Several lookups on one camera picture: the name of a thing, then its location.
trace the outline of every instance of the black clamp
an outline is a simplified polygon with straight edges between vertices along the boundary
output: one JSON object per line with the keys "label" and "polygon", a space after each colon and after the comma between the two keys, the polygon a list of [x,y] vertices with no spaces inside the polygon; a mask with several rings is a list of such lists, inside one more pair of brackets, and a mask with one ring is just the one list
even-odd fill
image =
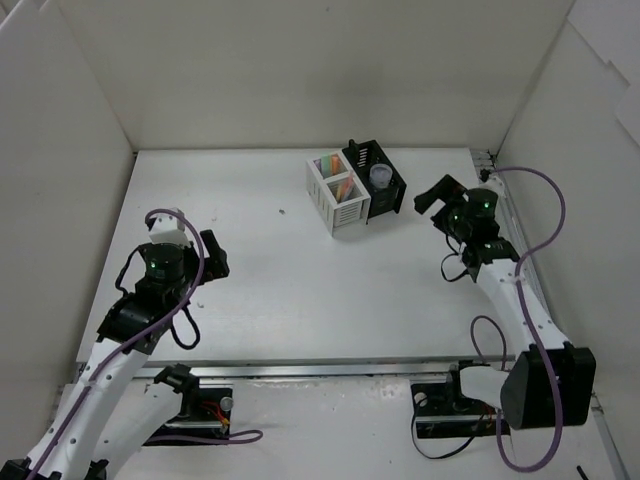
{"label": "black clamp", "polygon": [[165,367],[153,379],[153,383],[164,383],[172,387],[174,392],[182,394],[180,416],[190,414],[200,393],[200,379],[190,372],[191,368],[178,363],[171,367]]}

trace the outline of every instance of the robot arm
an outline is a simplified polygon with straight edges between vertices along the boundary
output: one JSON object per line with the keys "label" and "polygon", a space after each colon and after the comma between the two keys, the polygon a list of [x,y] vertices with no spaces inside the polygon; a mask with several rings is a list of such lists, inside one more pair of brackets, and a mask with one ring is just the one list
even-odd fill
{"label": "robot arm", "polygon": [[503,411],[514,429],[550,427],[555,423],[548,375],[540,351],[525,321],[516,287],[522,292],[536,332],[551,360],[558,381],[563,424],[582,425],[587,419],[595,359],[588,348],[576,348],[556,327],[525,279],[516,278],[519,256],[499,236],[495,221],[498,195],[490,188],[466,189],[449,175],[415,198],[424,214],[436,201],[444,206],[431,217],[434,226],[462,246],[462,262],[493,303],[510,350],[517,360],[510,372],[486,365],[461,364],[459,391]]}
{"label": "robot arm", "polygon": [[144,277],[134,292],[122,289],[123,297],[105,316],[89,361],[51,428],[26,459],[5,464],[0,480],[113,478],[151,433],[189,408],[198,381],[178,365],[156,378],[140,411],[110,420],[127,385],[171,327],[169,315],[188,305],[189,292],[229,275],[227,255],[213,232],[200,232],[200,254],[203,246],[209,253],[201,258],[185,235],[182,212],[155,212],[147,225],[152,242],[136,249]]}

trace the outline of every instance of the red wire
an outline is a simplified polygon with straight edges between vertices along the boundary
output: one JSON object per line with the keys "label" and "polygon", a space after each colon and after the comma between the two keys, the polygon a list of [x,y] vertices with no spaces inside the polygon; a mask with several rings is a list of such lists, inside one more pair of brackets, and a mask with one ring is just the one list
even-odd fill
{"label": "red wire", "polygon": [[226,423],[229,420],[222,414],[222,410],[220,409],[220,405],[218,405],[215,402],[202,402],[202,405],[200,405],[204,410],[213,413],[218,420],[220,420],[222,423]]}

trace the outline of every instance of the black plastic part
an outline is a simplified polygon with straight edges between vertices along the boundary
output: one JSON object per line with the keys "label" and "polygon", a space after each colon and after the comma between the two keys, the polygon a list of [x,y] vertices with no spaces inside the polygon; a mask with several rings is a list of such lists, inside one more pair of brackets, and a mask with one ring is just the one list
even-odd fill
{"label": "black plastic part", "polygon": [[[422,407],[413,403],[417,438],[469,438],[495,435],[495,410],[479,400],[466,398],[460,393],[457,365],[452,366],[446,382],[412,384],[412,400],[418,393],[424,393],[427,396],[427,403]],[[492,413],[492,419],[489,418],[488,412]],[[510,433],[509,425],[504,420],[502,432],[505,435]]]}
{"label": "black plastic part", "polygon": [[[500,392],[504,416],[514,429],[555,425],[553,397],[540,352],[531,345],[522,352]],[[588,348],[565,343],[563,350],[547,350],[560,387],[563,425],[584,425],[591,403],[596,360]]]}
{"label": "black plastic part", "polygon": [[225,252],[218,241],[216,240],[213,231],[203,230],[200,232],[200,238],[209,252],[209,258],[204,261],[204,275],[200,285],[217,280],[219,278],[226,278],[229,276],[229,265],[227,264],[227,252]]}
{"label": "black plastic part", "polygon": [[108,460],[91,462],[89,473],[84,477],[85,480],[107,480],[107,465],[109,465]]}
{"label": "black plastic part", "polygon": [[191,368],[178,363],[171,367],[165,367],[153,379],[153,383],[164,383],[173,388],[176,393],[182,394],[181,417],[188,417],[197,403],[200,395],[200,379],[191,374]]}
{"label": "black plastic part", "polygon": [[158,283],[173,283],[184,277],[184,255],[178,245],[149,245],[143,256],[147,278]]}
{"label": "black plastic part", "polygon": [[[29,464],[29,459],[7,461],[0,470],[0,480],[24,480],[31,473]],[[48,477],[38,473],[35,480],[60,480],[61,477],[59,472],[53,472]]]}
{"label": "black plastic part", "polygon": [[[198,438],[212,438],[219,439],[224,438],[229,434],[229,430],[223,430],[221,427],[206,426],[208,423],[214,424],[218,422],[218,419],[209,412],[201,408],[203,402],[215,402],[218,405],[224,397],[233,398],[233,390],[229,387],[200,387],[197,397],[192,399],[192,405],[188,414],[182,412],[177,417],[169,420],[165,425],[160,427],[152,436],[159,437],[165,435],[187,435],[190,437]],[[227,419],[231,419],[231,412],[222,412],[222,415]],[[185,426],[185,423],[193,423],[193,427]],[[159,447],[159,446],[192,446],[193,442],[180,442],[180,441],[165,441],[165,442],[151,442],[145,444],[145,447]]]}
{"label": "black plastic part", "polygon": [[468,245],[462,252],[462,263],[467,267],[471,279],[475,282],[482,265],[489,265],[494,260],[510,259],[517,262],[520,259],[511,242],[502,237],[487,240],[485,243]]}
{"label": "black plastic part", "polygon": [[[360,181],[367,188],[367,192],[369,192],[371,196],[371,205],[369,206],[369,216],[367,218],[373,218],[390,212],[391,210],[399,213],[407,184],[378,142],[369,140],[368,142],[356,143],[354,140],[349,140],[349,146],[342,149],[342,153],[344,153],[344,156],[356,171]],[[391,182],[389,186],[383,190],[375,188],[371,185],[371,182],[369,182],[369,171],[376,163],[388,165],[391,167],[391,170],[393,170]]]}
{"label": "black plastic part", "polygon": [[424,215],[437,200],[442,200],[445,204],[456,199],[462,200],[462,194],[466,191],[462,184],[447,174],[429,190],[413,199],[414,208],[420,215]]}

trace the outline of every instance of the black cable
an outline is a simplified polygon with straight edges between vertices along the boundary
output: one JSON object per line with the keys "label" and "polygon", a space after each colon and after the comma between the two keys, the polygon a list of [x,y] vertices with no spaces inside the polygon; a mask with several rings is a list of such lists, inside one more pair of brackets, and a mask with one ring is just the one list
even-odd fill
{"label": "black cable", "polygon": [[455,248],[453,248],[453,245],[451,245],[451,237],[449,235],[445,235],[445,241],[447,242],[447,246],[451,249],[451,251],[453,253],[455,253],[456,255],[460,254],[460,248],[458,247],[458,250],[456,250]]}
{"label": "black cable", "polygon": [[180,340],[180,337],[178,336],[178,332],[176,331],[176,328],[173,325],[173,323],[171,324],[171,336],[173,337],[173,340],[178,344],[178,346],[183,350],[193,350],[200,343],[200,329],[198,328],[198,324],[195,322],[195,320],[191,316],[191,312],[189,312],[189,309],[187,307],[184,307],[182,311],[184,312],[184,315],[187,317],[187,321],[191,325],[191,328],[193,328],[193,333],[195,334],[196,338],[193,341],[193,343],[191,343],[190,345],[187,345],[182,340]]}
{"label": "black cable", "polygon": [[414,429],[415,429],[415,425],[416,425],[416,417],[418,415],[418,409],[416,408],[413,416],[411,417],[411,440],[413,441],[413,446],[416,447],[416,450],[418,451],[418,453],[420,455],[422,455],[425,458],[428,458],[429,460],[445,460],[447,458],[451,458],[461,452],[463,452],[464,450],[467,449],[467,447],[469,445],[471,445],[471,442],[473,442],[473,440],[475,440],[478,429],[480,428],[480,423],[482,422],[482,419],[485,417],[485,414],[483,413],[480,418],[478,419],[478,423],[476,424],[476,426],[474,427],[474,433],[473,435],[471,435],[462,445],[460,445],[458,448],[456,448],[455,450],[450,451],[449,453],[445,453],[443,455],[438,455],[438,456],[431,456],[427,453],[425,453],[419,446],[418,446],[418,442],[416,441],[416,435],[413,433]]}
{"label": "black cable", "polygon": [[582,480],[589,480],[589,477],[587,477],[587,474],[584,473],[584,470],[582,469],[582,467],[580,465],[578,465],[576,467],[576,470],[578,470],[578,475],[580,475],[580,478]]}
{"label": "black cable", "polygon": [[122,270],[120,270],[120,273],[118,274],[118,277],[116,278],[116,290],[119,290],[120,292],[122,292],[122,296],[124,297],[125,295],[128,295],[129,292],[127,291],[126,288],[124,288],[122,286],[122,280],[124,279],[125,274],[127,273],[127,270],[129,270],[129,266],[131,265],[131,260],[133,260],[133,256],[140,251],[141,246],[138,245],[133,252],[131,252],[129,254],[129,256],[127,257],[127,261],[124,264],[124,267],[122,267]]}
{"label": "black cable", "polygon": [[467,270],[465,268],[464,272],[462,272],[460,275],[458,275],[457,277],[453,277],[453,278],[447,278],[447,276],[444,274],[444,262],[451,257],[457,257],[458,253],[450,253],[449,255],[447,255],[446,257],[444,257],[442,259],[442,262],[440,262],[440,275],[442,275],[442,278],[445,279],[445,281],[449,282],[449,283],[453,283],[453,282],[457,282],[458,280],[460,280],[461,278],[463,278],[466,275],[469,275],[469,270]]}

